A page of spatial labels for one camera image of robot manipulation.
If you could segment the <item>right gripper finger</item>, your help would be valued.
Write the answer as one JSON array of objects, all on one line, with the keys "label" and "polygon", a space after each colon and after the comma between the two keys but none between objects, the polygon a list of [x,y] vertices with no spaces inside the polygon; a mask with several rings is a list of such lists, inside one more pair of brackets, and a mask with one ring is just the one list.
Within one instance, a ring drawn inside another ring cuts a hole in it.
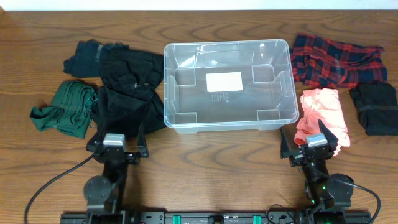
[{"label": "right gripper finger", "polygon": [[289,157],[290,156],[289,145],[283,128],[280,129],[280,133],[281,133],[280,157]]},{"label": "right gripper finger", "polygon": [[320,132],[323,133],[328,144],[337,144],[338,138],[325,126],[321,119],[318,119],[318,125],[320,128]]}]

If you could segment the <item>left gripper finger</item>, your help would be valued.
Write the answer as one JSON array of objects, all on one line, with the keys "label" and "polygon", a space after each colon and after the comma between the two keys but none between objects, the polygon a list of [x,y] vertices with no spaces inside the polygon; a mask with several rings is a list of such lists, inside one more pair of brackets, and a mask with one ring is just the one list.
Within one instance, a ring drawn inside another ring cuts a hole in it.
[{"label": "left gripper finger", "polygon": [[104,137],[104,131],[106,129],[105,123],[97,125],[97,131],[93,135],[93,137],[90,139],[90,146],[95,147],[98,142],[102,142],[103,137]]},{"label": "left gripper finger", "polygon": [[147,144],[144,133],[144,123],[141,123],[139,126],[139,131],[137,134],[137,148],[139,152],[147,152]]}]

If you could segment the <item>large black garment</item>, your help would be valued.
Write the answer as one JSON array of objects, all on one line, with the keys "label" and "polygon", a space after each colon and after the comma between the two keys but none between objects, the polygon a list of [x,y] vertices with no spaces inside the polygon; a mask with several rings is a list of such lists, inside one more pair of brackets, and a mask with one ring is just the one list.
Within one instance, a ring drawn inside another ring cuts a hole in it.
[{"label": "large black garment", "polygon": [[98,127],[109,133],[138,135],[165,128],[164,104],[156,88],[164,78],[164,56],[129,47],[112,48],[100,58],[98,99],[90,115]]}]

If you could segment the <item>dark navy garment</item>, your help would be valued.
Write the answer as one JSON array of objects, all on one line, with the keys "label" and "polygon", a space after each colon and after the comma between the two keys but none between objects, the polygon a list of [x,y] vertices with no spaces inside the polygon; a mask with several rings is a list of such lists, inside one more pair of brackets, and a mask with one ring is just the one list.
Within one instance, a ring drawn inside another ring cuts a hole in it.
[{"label": "dark navy garment", "polygon": [[114,49],[129,50],[122,43],[102,44],[97,40],[79,41],[75,54],[63,62],[63,72],[76,78],[100,77],[100,64]]}]

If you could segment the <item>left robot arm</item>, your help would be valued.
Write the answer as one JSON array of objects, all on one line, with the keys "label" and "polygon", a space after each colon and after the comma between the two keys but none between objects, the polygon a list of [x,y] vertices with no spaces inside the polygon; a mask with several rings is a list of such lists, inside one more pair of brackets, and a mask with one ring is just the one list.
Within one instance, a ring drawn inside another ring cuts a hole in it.
[{"label": "left robot arm", "polygon": [[137,133],[137,148],[137,152],[127,152],[125,135],[107,133],[105,126],[90,139],[86,150],[104,167],[103,173],[87,180],[83,188],[87,223],[139,223],[137,213],[123,207],[123,195],[128,166],[138,165],[141,158],[149,157],[143,123]]}]

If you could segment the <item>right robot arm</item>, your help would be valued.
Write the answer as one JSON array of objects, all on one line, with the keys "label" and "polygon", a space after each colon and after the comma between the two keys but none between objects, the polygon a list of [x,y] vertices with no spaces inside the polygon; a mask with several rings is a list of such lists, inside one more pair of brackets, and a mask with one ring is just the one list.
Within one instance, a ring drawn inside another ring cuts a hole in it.
[{"label": "right robot arm", "polygon": [[329,174],[326,161],[331,159],[338,138],[318,120],[319,134],[310,135],[297,145],[287,128],[281,128],[280,157],[304,173],[304,190],[313,207],[295,212],[294,223],[346,223],[344,209],[351,206],[353,179],[343,174]]}]

